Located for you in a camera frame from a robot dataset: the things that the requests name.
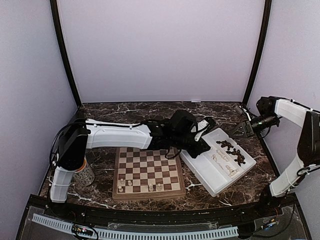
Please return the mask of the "white chess piece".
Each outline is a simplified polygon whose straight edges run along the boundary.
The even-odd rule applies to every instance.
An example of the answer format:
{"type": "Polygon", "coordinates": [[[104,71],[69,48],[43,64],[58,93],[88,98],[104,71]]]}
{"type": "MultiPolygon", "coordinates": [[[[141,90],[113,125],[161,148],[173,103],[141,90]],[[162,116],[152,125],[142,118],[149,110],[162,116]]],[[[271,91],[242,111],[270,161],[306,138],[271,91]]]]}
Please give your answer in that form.
{"type": "Polygon", "coordinates": [[[159,192],[162,191],[162,188],[163,188],[162,184],[158,183],[158,184],[156,185],[157,191],[159,191],[159,192]]]}
{"type": "Polygon", "coordinates": [[[153,192],[154,191],[154,185],[152,183],[150,183],[148,185],[148,189],[149,189],[150,192],[153,192]]]}

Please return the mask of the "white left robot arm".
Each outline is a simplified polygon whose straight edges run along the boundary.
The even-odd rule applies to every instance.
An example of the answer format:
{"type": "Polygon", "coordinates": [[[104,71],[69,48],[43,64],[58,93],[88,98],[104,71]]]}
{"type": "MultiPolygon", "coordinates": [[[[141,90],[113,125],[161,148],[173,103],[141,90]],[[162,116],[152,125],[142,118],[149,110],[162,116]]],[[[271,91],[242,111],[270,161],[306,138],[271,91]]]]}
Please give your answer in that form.
{"type": "Polygon", "coordinates": [[[177,110],[170,118],[147,119],[137,124],[112,123],[85,118],[76,113],[54,137],[49,162],[54,166],[53,182],[48,191],[51,210],[60,218],[71,213],[65,203],[73,175],[84,162],[87,149],[130,147],[141,150],[185,150],[195,159],[210,150],[203,139],[216,122],[212,117],[197,121],[186,110],[177,110]]]}

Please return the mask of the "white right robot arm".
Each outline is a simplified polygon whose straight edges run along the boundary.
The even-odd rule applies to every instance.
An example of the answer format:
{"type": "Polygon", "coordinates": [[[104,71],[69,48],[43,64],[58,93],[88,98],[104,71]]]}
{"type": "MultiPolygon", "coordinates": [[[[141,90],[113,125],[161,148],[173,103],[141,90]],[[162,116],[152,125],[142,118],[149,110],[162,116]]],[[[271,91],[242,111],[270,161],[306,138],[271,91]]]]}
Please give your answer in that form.
{"type": "Polygon", "coordinates": [[[255,205],[255,213],[266,217],[308,174],[320,168],[320,112],[277,96],[262,96],[256,107],[258,115],[251,113],[243,104],[235,106],[238,114],[244,116],[244,121],[231,130],[231,138],[260,135],[264,130],[279,126],[281,120],[290,122],[298,130],[292,161],[263,189],[255,205]]]}

